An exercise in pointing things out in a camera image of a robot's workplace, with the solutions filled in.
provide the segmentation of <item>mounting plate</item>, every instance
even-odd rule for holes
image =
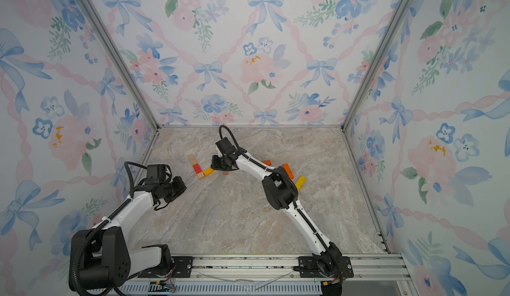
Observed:
[[[191,276],[191,269],[193,267],[193,256],[172,256],[172,261],[175,264],[172,278],[189,278]],[[143,271],[139,278],[166,278],[159,277],[150,271]]]
[[[303,271],[298,270],[301,278],[324,278],[319,272],[317,261],[313,256],[299,256],[297,259],[299,262],[299,269],[303,269]],[[354,277],[349,257],[342,256],[338,265],[340,266],[340,273],[343,278]]]

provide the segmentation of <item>marble floor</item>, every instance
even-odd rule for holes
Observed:
[[[273,166],[307,178],[299,199],[343,253],[381,253],[376,229],[338,128],[233,128],[239,146]],[[129,235],[130,248],[166,243],[172,253],[310,253],[291,221],[267,202],[243,171],[199,179],[188,159],[211,164],[217,128],[163,128],[148,164],[168,164],[187,190],[165,209],[148,211]]]

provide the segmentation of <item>floral wallpaper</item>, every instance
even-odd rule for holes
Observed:
[[[348,127],[423,295],[510,295],[507,0],[414,0]]]
[[[75,0],[0,6],[0,294],[67,294],[72,236],[123,200],[153,129]]]
[[[92,0],[159,123],[193,126],[341,124],[398,1]]]

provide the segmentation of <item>yellow block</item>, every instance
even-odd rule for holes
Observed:
[[[297,179],[297,182],[296,182],[296,188],[297,190],[301,189],[301,187],[303,186],[303,183],[306,181],[307,179],[303,176],[300,176],[299,179]]]
[[[211,167],[208,167],[207,169],[205,169],[205,171],[203,173],[207,177],[209,174],[212,174],[214,171],[216,171],[216,170],[213,170]]]

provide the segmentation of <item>wire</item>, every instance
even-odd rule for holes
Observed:
[[[147,167],[144,165],[139,165],[135,162],[126,161],[124,162],[124,168],[127,172],[127,177],[129,178],[129,194],[131,197],[135,196],[135,181],[133,180],[133,175],[131,174],[131,169],[129,168],[129,165],[139,166],[140,168],[144,168],[147,170]]]

